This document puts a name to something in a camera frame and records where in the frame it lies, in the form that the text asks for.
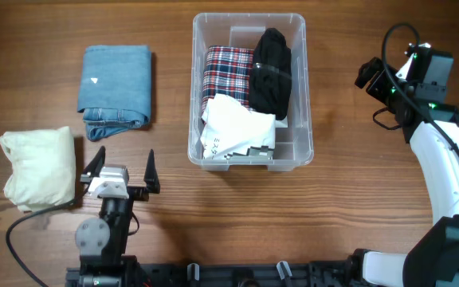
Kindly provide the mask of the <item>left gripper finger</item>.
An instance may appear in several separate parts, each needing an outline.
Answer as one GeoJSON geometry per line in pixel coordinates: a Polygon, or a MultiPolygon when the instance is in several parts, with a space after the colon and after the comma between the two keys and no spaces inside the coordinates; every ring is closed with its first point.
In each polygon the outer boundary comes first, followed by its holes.
{"type": "Polygon", "coordinates": [[[143,181],[146,184],[146,187],[145,187],[146,193],[152,193],[152,194],[160,193],[161,186],[159,182],[158,172],[155,166],[155,153],[153,149],[149,151],[143,181]]]}
{"type": "Polygon", "coordinates": [[[81,172],[81,178],[98,177],[105,163],[105,147],[100,147],[91,162],[81,172]]]}

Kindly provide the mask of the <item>white printed t-shirt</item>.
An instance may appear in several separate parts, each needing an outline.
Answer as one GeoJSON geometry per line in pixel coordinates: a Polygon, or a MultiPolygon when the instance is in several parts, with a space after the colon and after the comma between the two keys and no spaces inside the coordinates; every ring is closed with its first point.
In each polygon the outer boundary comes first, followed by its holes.
{"type": "Polygon", "coordinates": [[[207,101],[202,121],[203,159],[273,158],[275,115],[250,111],[233,97],[218,93],[207,101]]]}

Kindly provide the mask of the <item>black garment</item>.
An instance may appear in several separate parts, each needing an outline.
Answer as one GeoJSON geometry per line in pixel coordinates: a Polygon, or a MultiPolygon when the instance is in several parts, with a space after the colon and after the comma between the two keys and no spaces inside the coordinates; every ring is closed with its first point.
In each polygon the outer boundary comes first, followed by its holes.
{"type": "Polygon", "coordinates": [[[249,106],[283,120],[292,92],[292,51],[284,35],[268,28],[253,51],[249,74],[249,106]]]}

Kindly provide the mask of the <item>red plaid shirt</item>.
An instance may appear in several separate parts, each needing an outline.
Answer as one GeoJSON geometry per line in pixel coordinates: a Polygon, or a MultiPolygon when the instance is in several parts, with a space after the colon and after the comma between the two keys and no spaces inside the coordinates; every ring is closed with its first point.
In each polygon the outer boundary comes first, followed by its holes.
{"type": "Polygon", "coordinates": [[[249,75],[252,67],[252,49],[224,45],[209,47],[202,80],[202,112],[216,94],[230,96],[251,110],[249,75]]]}

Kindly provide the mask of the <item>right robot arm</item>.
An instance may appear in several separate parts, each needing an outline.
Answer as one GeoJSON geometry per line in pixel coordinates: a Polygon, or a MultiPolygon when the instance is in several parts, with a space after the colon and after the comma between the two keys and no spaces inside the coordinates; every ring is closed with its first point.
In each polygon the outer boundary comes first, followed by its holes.
{"type": "Polygon", "coordinates": [[[449,52],[410,45],[400,69],[374,57],[355,80],[394,114],[422,168],[433,227],[408,254],[359,250],[351,277],[381,286],[459,286],[459,110],[445,104],[449,52]]]}

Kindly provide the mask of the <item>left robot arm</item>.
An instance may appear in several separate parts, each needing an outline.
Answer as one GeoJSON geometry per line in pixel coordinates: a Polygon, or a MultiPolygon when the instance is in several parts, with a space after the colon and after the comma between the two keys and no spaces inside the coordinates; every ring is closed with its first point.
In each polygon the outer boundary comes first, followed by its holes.
{"type": "Polygon", "coordinates": [[[149,152],[143,187],[128,184],[124,165],[105,163],[101,147],[82,171],[80,181],[88,193],[102,200],[99,215],[83,221],[76,230],[75,242],[80,253],[80,267],[68,269],[65,284],[70,287],[150,286],[151,280],[134,255],[126,254],[135,201],[146,202],[150,194],[160,192],[155,153],[149,152]]]}

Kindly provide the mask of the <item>clear plastic storage container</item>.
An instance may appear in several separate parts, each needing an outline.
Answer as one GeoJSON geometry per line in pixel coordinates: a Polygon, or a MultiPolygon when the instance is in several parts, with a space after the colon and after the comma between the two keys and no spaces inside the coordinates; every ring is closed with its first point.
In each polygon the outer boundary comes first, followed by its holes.
{"type": "Polygon", "coordinates": [[[291,171],[309,164],[314,157],[306,23],[300,14],[200,13],[193,19],[190,122],[187,154],[204,170],[228,171],[231,166],[266,166],[269,171],[291,171]],[[200,136],[202,78],[206,53],[212,45],[253,49],[268,28],[278,29],[292,51],[292,93],[288,123],[276,128],[276,148],[270,160],[202,158],[200,136]]]}

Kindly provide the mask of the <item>folded cream white cloth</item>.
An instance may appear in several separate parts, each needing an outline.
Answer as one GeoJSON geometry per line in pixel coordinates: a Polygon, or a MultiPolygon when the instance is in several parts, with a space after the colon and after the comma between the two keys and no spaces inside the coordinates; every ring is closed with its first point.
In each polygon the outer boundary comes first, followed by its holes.
{"type": "Polygon", "coordinates": [[[12,166],[4,195],[20,211],[43,210],[74,198],[76,156],[68,126],[5,132],[0,145],[12,166]]]}

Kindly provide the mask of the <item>folded blue denim jeans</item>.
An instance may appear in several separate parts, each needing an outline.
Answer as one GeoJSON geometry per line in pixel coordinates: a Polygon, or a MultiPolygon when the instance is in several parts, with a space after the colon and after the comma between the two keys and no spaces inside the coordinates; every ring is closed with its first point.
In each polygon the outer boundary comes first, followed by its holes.
{"type": "Polygon", "coordinates": [[[151,51],[146,45],[92,45],[83,56],[77,111],[95,142],[151,121],[151,51]]]}

